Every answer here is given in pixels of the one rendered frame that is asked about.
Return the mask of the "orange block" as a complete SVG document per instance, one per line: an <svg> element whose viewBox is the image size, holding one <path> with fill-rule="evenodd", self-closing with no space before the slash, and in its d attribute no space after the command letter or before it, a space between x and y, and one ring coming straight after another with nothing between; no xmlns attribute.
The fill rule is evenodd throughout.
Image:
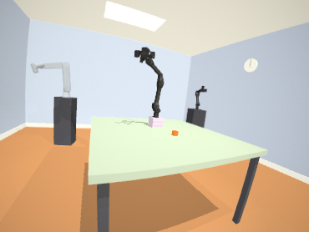
<svg viewBox="0 0 309 232"><path fill-rule="evenodd" d="M172 135L173 135L173 136L178 136L178 133L179 133L178 131L172 130Z"/></svg>

